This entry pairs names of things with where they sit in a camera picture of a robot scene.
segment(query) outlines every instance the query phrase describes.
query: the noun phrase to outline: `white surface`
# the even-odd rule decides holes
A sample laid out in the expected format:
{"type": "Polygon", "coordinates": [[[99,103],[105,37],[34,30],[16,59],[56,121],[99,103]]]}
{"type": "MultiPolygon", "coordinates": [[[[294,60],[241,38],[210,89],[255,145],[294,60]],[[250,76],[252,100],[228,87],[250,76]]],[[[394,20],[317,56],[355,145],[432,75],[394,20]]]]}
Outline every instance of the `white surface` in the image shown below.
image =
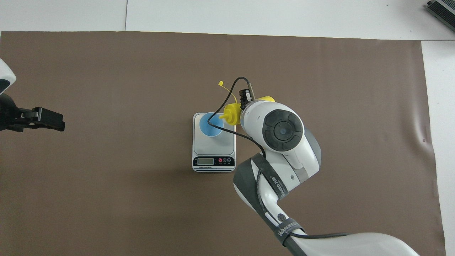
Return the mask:
{"type": "Polygon", "coordinates": [[[455,40],[426,0],[129,0],[127,31],[455,40]]]}
{"type": "Polygon", "coordinates": [[[126,0],[2,0],[0,31],[124,31],[126,0]]]}
{"type": "Polygon", "coordinates": [[[424,41],[422,52],[447,256],[455,255],[455,41],[424,41]]]}
{"type": "MultiPolygon", "coordinates": [[[[455,40],[427,0],[128,0],[128,31],[455,40]]],[[[0,31],[122,31],[126,0],[4,0],[0,31]]],[[[422,42],[447,256],[455,256],[455,42],[422,42]]]]}

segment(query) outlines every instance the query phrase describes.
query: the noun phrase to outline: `brown surface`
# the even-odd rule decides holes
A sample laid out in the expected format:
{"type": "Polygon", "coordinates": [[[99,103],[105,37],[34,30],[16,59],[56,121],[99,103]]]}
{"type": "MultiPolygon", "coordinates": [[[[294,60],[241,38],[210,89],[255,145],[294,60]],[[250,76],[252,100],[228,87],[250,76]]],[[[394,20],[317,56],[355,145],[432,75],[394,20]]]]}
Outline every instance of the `brown surface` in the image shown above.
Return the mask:
{"type": "MultiPolygon", "coordinates": [[[[233,173],[191,168],[193,114],[238,76],[321,145],[321,170],[280,203],[308,233],[444,251],[419,41],[3,32],[0,51],[17,106],[66,121],[0,133],[0,255],[289,255],[233,173]]],[[[237,142],[239,162],[258,151],[237,142]]]]}

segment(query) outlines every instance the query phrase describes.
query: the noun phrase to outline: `yellow nozzle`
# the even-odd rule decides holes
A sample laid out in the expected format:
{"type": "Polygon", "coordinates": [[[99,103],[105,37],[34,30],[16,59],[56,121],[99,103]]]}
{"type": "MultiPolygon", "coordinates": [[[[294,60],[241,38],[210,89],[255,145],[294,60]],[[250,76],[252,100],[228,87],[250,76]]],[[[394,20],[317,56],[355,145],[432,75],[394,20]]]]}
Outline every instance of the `yellow nozzle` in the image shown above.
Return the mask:
{"type": "MultiPolygon", "coordinates": [[[[265,96],[265,97],[259,98],[258,100],[275,102],[275,100],[270,96],[265,96]]],[[[226,122],[230,125],[237,125],[237,124],[240,124],[240,112],[241,111],[242,110],[240,109],[240,103],[231,103],[224,107],[223,115],[220,116],[220,118],[225,119],[226,122]]]]}

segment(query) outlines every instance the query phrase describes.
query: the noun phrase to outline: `black strap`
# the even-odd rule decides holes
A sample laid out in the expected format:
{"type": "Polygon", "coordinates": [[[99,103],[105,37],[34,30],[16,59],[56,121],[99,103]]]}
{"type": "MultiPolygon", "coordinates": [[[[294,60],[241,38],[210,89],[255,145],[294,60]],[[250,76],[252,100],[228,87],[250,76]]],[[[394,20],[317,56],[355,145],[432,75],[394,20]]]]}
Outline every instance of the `black strap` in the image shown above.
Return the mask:
{"type": "Polygon", "coordinates": [[[270,183],[279,199],[282,199],[289,194],[288,189],[280,179],[280,176],[261,154],[256,154],[251,159],[264,175],[265,179],[270,183]]]}
{"type": "Polygon", "coordinates": [[[296,229],[303,230],[299,223],[297,223],[294,219],[289,218],[281,222],[273,232],[275,233],[275,237],[278,238],[281,244],[283,244],[289,234],[296,229]]]}

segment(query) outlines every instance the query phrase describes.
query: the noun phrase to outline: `kitchen scale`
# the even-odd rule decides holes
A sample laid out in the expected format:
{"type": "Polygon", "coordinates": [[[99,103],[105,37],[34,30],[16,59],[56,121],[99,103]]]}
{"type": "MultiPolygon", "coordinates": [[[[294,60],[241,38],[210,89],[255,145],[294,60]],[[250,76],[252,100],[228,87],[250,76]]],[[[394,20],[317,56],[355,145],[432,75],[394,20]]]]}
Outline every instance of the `kitchen scale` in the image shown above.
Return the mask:
{"type": "MultiPolygon", "coordinates": [[[[193,116],[193,170],[197,172],[232,172],[236,167],[235,135],[222,131],[207,123],[212,113],[196,113],[193,116]]],[[[211,122],[225,129],[235,131],[221,113],[211,122]]]]}

